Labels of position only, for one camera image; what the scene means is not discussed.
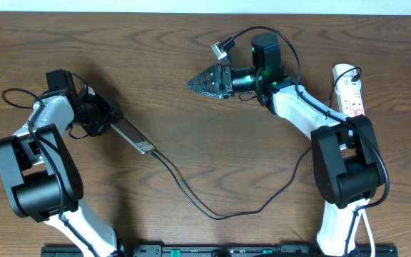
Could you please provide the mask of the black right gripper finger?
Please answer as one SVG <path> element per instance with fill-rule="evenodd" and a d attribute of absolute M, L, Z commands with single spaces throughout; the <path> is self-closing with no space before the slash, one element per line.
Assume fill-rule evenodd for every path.
<path fill-rule="evenodd" d="M 218 83 L 221 71 L 221 64 L 213 64 L 206 70 L 199 73 L 199 75 L 190 79 L 187 82 L 187 86 L 213 86 Z"/>
<path fill-rule="evenodd" d="M 197 94 L 202 94 L 217 99 L 223 98 L 222 92 L 215 84 L 189 84 L 188 89 L 193 90 Z"/>

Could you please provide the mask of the Galaxy S25 Ultra smartphone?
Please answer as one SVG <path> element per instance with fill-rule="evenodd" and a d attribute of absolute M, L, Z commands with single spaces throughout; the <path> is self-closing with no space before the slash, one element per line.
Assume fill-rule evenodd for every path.
<path fill-rule="evenodd" d="M 152 144 L 129 120 L 121 118 L 111 124 L 120 136 L 130 143 L 141 154 L 147 154 L 156 150 Z"/>

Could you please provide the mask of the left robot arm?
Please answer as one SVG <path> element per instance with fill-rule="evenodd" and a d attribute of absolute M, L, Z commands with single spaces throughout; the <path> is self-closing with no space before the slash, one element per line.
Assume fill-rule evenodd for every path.
<path fill-rule="evenodd" d="M 46 73 L 48 89 L 34 97 L 27 122 L 0 139 L 0 177 L 12 211 L 62 232 L 84 256 L 126 256 L 121 239 L 83 197 L 83 182 L 63 135 L 81 126 L 100 136 L 114 107 L 88 85 L 76 90 L 77 74 Z"/>

